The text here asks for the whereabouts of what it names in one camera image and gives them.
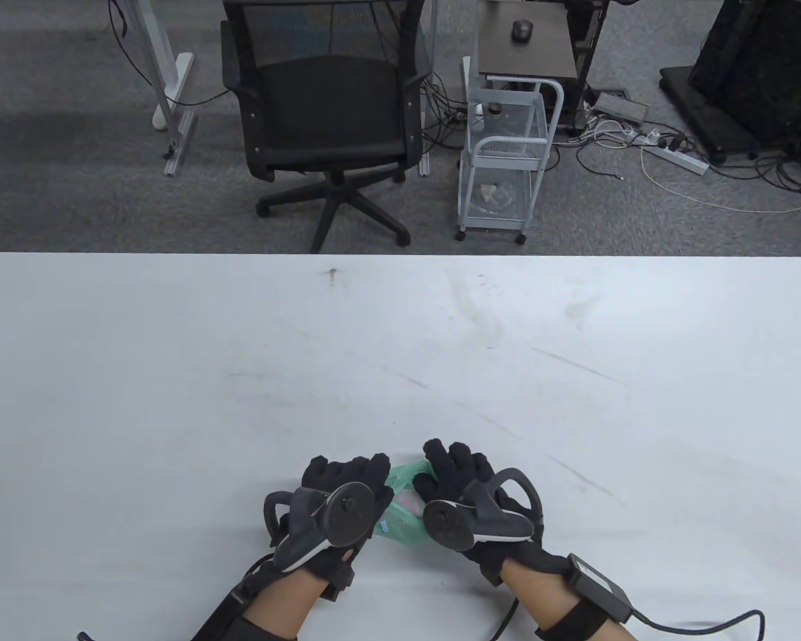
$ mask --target forearm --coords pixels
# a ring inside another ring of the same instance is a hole
[[[536,572],[513,559],[505,561],[501,579],[544,631],[563,619],[579,601],[558,574]],[[606,620],[590,641],[635,641],[635,638],[620,623]]]
[[[243,618],[276,637],[294,638],[328,583],[298,570],[261,590]]]

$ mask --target green plastic bag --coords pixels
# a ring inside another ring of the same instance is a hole
[[[406,465],[392,467],[386,479],[386,485],[394,490],[394,500],[388,509],[382,513],[382,518],[376,522],[374,533],[381,537],[392,538],[398,543],[413,546],[422,543],[430,536],[425,530],[425,523],[420,516],[415,515],[398,501],[409,500],[410,492],[414,492],[413,479],[422,472],[435,477],[431,462],[427,459],[413,461]]]

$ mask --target white metal cart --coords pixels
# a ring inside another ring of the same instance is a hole
[[[526,77],[494,77],[496,82],[528,82]],[[525,244],[554,132],[563,107],[563,88],[535,79],[534,91],[469,86],[467,140],[459,162],[457,240],[467,227],[514,229]],[[541,85],[557,97],[547,122]]]

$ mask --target black gloved hand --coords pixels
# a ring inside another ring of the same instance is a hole
[[[330,548],[320,552],[318,555],[306,561],[303,568],[314,574],[319,579],[326,581],[333,580],[340,565],[351,562],[352,558],[345,561],[345,555],[350,550],[361,548],[362,544],[369,540],[374,533],[374,525],[382,518],[382,513],[391,503],[394,491],[386,485],[388,471],[390,468],[388,457],[385,454],[375,454],[373,458],[356,457],[352,461],[340,463],[337,461],[328,462],[326,457],[315,457],[309,463],[302,476],[302,487],[320,489],[331,493],[340,486],[352,481],[358,481],[367,485],[376,497],[374,506],[374,521],[371,523],[368,533],[348,548]],[[282,531],[287,530],[287,515],[282,516],[280,526]]]
[[[464,489],[473,480],[486,483],[495,473],[485,455],[477,452],[471,453],[465,443],[454,443],[446,452],[439,439],[432,439],[425,443],[425,457],[431,462],[437,478],[428,473],[420,473],[413,479],[413,487],[425,503],[436,499],[445,501],[459,501]],[[513,498],[508,497],[504,489],[495,492],[495,501],[501,509],[520,513],[532,518],[531,510],[522,507]],[[497,577],[501,573],[501,566],[507,558],[520,556],[523,546],[534,546],[529,541],[519,543],[477,543],[470,550],[461,552],[463,556],[480,565],[482,571],[490,577]]]

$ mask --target chair seat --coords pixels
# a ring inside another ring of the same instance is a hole
[[[327,55],[258,70],[268,168],[397,160],[406,152],[397,68]]]

